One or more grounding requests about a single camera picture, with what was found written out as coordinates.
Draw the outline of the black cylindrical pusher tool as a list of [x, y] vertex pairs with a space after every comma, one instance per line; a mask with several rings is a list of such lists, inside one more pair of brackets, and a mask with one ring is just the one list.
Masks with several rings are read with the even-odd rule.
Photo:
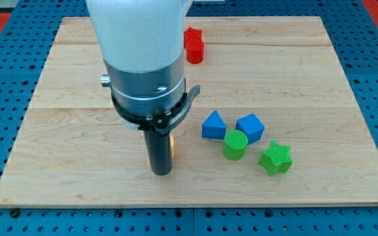
[[153, 131], [144, 131], [151, 170], [163, 176], [173, 168], [170, 134], [159, 135]]

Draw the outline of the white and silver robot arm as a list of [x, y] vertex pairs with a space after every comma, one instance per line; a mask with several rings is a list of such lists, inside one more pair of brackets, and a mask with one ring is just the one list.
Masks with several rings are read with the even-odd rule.
[[108, 72], [115, 110], [144, 133], [157, 175], [172, 167], [170, 132], [188, 114], [200, 86], [186, 89], [184, 17], [191, 1], [87, 0]]

